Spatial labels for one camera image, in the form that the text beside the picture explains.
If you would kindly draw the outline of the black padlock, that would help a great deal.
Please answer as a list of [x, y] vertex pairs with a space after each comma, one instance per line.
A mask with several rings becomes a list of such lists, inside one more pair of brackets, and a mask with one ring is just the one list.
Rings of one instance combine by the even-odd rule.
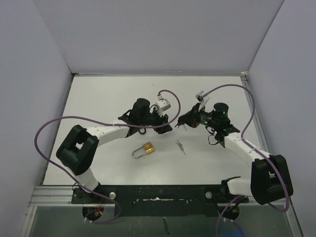
[[139, 128], [138, 132], [139, 132], [140, 135], [145, 135], [147, 133], [146, 127], [145, 126], [141, 126]]

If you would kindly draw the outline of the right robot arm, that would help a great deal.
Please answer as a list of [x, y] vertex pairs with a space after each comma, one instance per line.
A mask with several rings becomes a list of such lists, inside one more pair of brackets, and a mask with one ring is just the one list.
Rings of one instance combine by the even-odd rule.
[[228, 118], [228, 105], [216, 103], [211, 112], [196, 104], [178, 118], [178, 125], [196, 128], [204, 125], [211, 129], [218, 144], [234, 152], [250, 168], [250, 176], [232, 177], [222, 181], [220, 197], [230, 202], [237, 196], [254, 198], [259, 204], [267, 204], [293, 195], [293, 186], [287, 162], [282, 155], [272, 155], [258, 149], [244, 139]]

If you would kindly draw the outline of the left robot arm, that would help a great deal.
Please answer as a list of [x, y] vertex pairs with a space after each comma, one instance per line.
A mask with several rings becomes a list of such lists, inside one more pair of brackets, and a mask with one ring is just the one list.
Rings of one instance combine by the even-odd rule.
[[133, 104], [132, 109], [125, 112], [114, 124], [123, 126], [95, 126], [83, 128], [75, 125], [56, 152], [56, 157], [67, 167], [79, 184], [86, 187], [83, 197], [90, 203], [99, 200], [101, 191], [99, 182], [93, 175], [90, 168], [96, 149], [108, 142], [119, 138], [127, 138], [139, 132], [140, 128], [134, 126], [161, 126], [168, 123], [168, 115], [163, 112], [171, 108], [168, 100], [159, 98], [151, 111], [150, 102], [147, 99], [139, 98]]

